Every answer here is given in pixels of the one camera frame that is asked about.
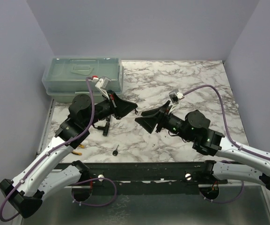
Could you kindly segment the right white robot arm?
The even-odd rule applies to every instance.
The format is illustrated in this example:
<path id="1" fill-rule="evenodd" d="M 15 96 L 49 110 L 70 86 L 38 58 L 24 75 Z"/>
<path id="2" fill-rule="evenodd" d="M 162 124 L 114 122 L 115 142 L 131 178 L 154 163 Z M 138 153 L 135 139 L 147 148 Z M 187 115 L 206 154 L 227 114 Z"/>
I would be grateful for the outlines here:
<path id="1" fill-rule="evenodd" d="M 200 172 L 204 183 L 214 180 L 241 180 L 265 186 L 270 191 L 270 152 L 259 150 L 209 128 L 210 120 L 200 111 L 186 114 L 184 119 L 171 113 L 170 102 L 156 109 L 142 112 L 135 121 L 148 133 L 166 129 L 206 156 L 217 156 L 235 161 L 234 164 L 214 163 Z"/>

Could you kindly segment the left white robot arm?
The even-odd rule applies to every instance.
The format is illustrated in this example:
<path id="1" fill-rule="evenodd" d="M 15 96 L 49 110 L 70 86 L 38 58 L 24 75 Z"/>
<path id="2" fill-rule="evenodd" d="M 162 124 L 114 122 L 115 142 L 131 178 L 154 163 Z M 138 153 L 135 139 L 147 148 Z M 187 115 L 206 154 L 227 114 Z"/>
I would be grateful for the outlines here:
<path id="1" fill-rule="evenodd" d="M 56 175 L 50 173 L 89 136 L 91 125 L 111 115 L 119 120 L 138 107 L 113 91 L 107 94 L 98 104 L 94 104 L 89 95 L 77 95 L 69 106 L 67 119 L 60 124 L 48 146 L 20 174 L 0 182 L 4 201 L 9 202 L 23 218 L 32 216 L 48 196 L 65 186 L 88 182 L 88 170 L 80 161 Z"/>

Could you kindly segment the black head key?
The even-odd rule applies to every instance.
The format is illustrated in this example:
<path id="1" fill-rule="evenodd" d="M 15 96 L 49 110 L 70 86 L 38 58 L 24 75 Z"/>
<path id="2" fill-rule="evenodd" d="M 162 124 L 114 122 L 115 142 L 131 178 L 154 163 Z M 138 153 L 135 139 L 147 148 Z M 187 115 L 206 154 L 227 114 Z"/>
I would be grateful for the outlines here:
<path id="1" fill-rule="evenodd" d="M 112 152 L 113 156 L 117 156 L 118 155 L 118 147 L 119 145 L 117 145 L 117 147 L 115 148 L 115 150 Z"/>

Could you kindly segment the black socket tool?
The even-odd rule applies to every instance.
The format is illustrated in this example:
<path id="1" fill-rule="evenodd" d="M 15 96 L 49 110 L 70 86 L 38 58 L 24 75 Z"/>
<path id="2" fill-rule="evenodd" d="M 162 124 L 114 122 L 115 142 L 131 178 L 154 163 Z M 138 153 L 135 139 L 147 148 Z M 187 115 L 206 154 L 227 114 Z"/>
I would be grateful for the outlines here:
<path id="1" fill-rule="evenodd" d="M 97 126 L 97 127 L 94 126 L 94 128 L 102 131 L 102 135 L 107 137 L 109 133 L 110 122 L 111 122 L 111 115 L 106 118 L 106 124 L 104 126 Z"/>

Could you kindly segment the yellow handled pliers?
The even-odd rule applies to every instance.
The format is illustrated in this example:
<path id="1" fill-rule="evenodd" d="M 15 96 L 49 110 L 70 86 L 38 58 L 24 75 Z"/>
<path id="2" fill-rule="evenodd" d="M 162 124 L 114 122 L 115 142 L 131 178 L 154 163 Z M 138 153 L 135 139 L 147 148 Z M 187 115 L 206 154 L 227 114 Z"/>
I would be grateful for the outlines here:
<path id="1" fill-rule="evenodd" d="M 72 154 L 77 155 L 77 156 L 82 156 L 82 150 L 84 149 L 85 149 L 85 146 L 83 144 L 80 144 L 77 150 L 72 151 Z"/>

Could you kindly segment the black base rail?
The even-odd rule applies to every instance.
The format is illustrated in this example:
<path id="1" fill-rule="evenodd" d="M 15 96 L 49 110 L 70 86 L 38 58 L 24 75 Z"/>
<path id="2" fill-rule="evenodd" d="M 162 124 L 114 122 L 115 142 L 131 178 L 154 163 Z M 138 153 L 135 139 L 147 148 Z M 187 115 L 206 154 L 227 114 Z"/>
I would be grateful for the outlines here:
<path id="1" fill-rule="evenodd" d="M 213 176 L 214 161 L 165 163 L 83 163 L 71 165 L 81 170 L 81 181 L 93 181 L 94 195 L 198 195 L 199 185 L 211 186 L 218 181 Z M 102 175 L 106 181 L 99 181 Z"/>

